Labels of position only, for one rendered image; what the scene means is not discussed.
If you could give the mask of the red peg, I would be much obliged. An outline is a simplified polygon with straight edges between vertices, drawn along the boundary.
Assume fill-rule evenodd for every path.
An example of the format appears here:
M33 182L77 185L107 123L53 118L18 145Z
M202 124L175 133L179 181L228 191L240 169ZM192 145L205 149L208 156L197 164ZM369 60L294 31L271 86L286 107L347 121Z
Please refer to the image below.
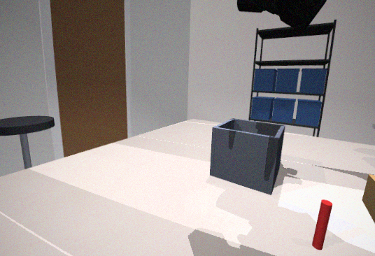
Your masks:
M317 250L323 249L325 234L330 221L330 214L332 210L332 203L328 200L322 199L320 203L320 210L316 224L312 246Z

